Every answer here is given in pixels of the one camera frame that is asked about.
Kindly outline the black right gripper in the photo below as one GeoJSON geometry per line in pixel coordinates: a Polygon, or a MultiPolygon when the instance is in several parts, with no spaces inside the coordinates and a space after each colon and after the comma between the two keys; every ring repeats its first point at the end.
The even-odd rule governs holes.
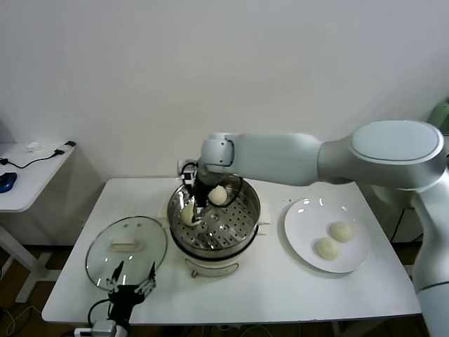
{"type": "Polygon", "coordinates": [[[206,208],[208,205],[208,194],[210,186],[201,180],[201,175],[197,173],[194,180],[194,198],[196,205],[192,207],[192,222],[202,223],[205,218],[206,208]]]}

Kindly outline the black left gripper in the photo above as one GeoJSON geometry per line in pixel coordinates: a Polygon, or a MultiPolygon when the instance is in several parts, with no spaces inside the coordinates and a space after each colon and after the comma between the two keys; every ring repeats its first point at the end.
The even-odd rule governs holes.
{"type": "Polygon", "coordinates": [[[139,285],[118,285],[123,269],[123,261],[114,269],[112,276],[106,278],[108,299],[112,304],[109,318],[130,318],[133,308],[144,302],[144,293],[151,293],[156,287],[155,263],[147,278],[139,285]]]}

